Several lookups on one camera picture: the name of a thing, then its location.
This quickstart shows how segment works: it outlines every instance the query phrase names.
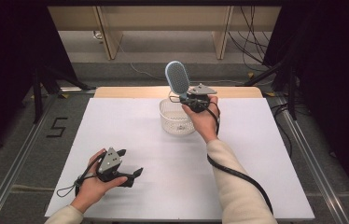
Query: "hand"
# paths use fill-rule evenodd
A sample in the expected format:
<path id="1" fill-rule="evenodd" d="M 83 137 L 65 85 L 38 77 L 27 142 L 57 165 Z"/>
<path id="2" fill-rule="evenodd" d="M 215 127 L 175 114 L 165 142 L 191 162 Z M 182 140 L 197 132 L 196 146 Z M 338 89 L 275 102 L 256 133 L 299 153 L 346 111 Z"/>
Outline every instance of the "hand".
<path id="1" fill-rule="evenodd" d="M 209 95 L 210 104 L 209 109 L 219 117 L 219 110 L 217 107 L 218 98 Z M 201 113 L 193 112 L 187 105 L 182 105 L 184 112 L 191 118 L 195 130 L 201 135 L 205 143 L 218 139 L 216 135 L 216 121 L 213 116 L 204 110 Z"/>
<path id="2" fill-rule="evenodd" d="M 91 162 L 93 162 L 103 152 L 105 152 L 105 149 L 101 149 L 93 155 L 90 158 L 89 164 L 91 164 Z M 96 174 L 97 165 L 97 162 L 94 163 L 90 168 L 89 173 Z M 94 203 L 99 202 L 108 190 L 123 184 L 127 179 L 128 177 L 126 176 L 118 177 L 109 182 L 103 182 L 97 176 L 85 179 L 79 189 L 78 195 L 70 204 L 81 213 L 85 213 Z"/>

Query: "white paper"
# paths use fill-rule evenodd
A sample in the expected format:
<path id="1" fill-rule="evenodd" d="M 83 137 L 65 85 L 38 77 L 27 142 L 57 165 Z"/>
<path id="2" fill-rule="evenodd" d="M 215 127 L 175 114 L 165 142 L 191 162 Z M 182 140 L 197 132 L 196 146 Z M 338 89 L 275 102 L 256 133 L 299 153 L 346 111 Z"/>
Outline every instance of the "white paper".
<path id="1" fill-rule="evenodd" d="M 111 189 L 84 217 L 128 221 L 220 220 L 216 182 L 198 133 L 161 127 L 161 99 L 90 99 L 55 190 L 71 186 L 99 149 L 127 149 L 119 171 L 143 167 L 132 188 Z M 220 99 L 219 138 L 267 192 L 278 220 L 314 214 L 265 99 Z M 46 216 L 74 199 L 53 194 Z"/>

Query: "transparent bowl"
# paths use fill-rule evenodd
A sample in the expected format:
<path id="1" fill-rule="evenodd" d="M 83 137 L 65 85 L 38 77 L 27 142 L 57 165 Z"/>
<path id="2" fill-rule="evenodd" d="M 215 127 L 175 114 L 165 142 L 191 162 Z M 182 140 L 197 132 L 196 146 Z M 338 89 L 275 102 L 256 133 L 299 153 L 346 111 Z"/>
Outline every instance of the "transparent bowl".
<path id="1" fill-rule="evenodd" d="M 164 99 L 160 102 L 160 112 L 161 125 L 167 133 L 181 135 L 195 132 L 191 119 L 180 103 Z"/>

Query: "white sleeve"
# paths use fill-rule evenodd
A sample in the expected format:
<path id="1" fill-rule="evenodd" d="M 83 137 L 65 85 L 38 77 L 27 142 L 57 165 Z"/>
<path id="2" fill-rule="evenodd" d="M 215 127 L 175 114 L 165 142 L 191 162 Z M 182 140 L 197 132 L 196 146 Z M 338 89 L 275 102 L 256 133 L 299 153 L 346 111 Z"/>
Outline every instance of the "white sleeve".
<path id="1" fill-rule="evenodd" d="M 207 153 L 218 164 L 247 172 L 238 162 L 230 146 L 220 140 L 207 143 Z M 277 223 L 259 190 L 249 182 L 213 168 L 218 195 L 223 209 L 222 223 Z"/>
<path id="2" fill-rule="evenodd" d="M 47 221 L 46 224 L 79 224 L 83 219 L 80 211 L 76 210 L 72 205 L 58 210 Z"/>

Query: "metal rail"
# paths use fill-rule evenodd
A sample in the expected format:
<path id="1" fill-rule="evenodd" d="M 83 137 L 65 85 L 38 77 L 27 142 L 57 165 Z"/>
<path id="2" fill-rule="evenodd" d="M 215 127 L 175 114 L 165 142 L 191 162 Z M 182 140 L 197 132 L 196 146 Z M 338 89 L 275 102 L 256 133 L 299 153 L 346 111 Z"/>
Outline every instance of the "metal rail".
<path id="1" fill-rule="evenodd" d="M 278 97 L 277 101 L 280 105 L 286 103 L 284 97 Z M 349 224 L 349 218 L 344 211 L 342 203 L 335 193 L 333 187 L 329 184 L 329 181 L 326 178 L 326 175 L 324 174 L 322 168 L 320 167 L 320 164 L 317 161 L 312 149 L 310 148 L 305 136 L 303 135 L 299 124 L 296 120 L 291 118 L 287 111 L 285 111 L 284 114 L 286 122 L 300 147 L 300 151 L 302 152 L 302 155 L 309 166 L 309 170 L 314 177 L 314 181 L 319 187 L 335 222 L 339 224 Z"/>
<path id="2" fill-rule="evenodd" d="M 41 127 L 46 121 L 46 116 L 55 102 L 57 95 L 51 95 L 49 96 L 46 108 L 44 108 L 44 113 L 41 116 L 41 119 L 38 121 L 38 123 L 34 124 L 31 131 L 29 132 L 28 136 L 26 137 L 26 140 L 24 141 L 20 152 L 18 153 L 17 157 L 15 158 L 14 162 L 12 163 L 11 167 L 9 168 L 6 177 L 4 178 L 3 182 L 0 185 L 0 211 L 7 199 L 7 196 L 11 190 L 12 185 L 14 184 L 15 180 L 17 179 L 21 168 L 23 164 L 25 163 L 26 159 L 28 158 L 28 155 L 30 151 L 32 150 L 35 140 L 38 137 L 38 134 L 41 130 Z"/>

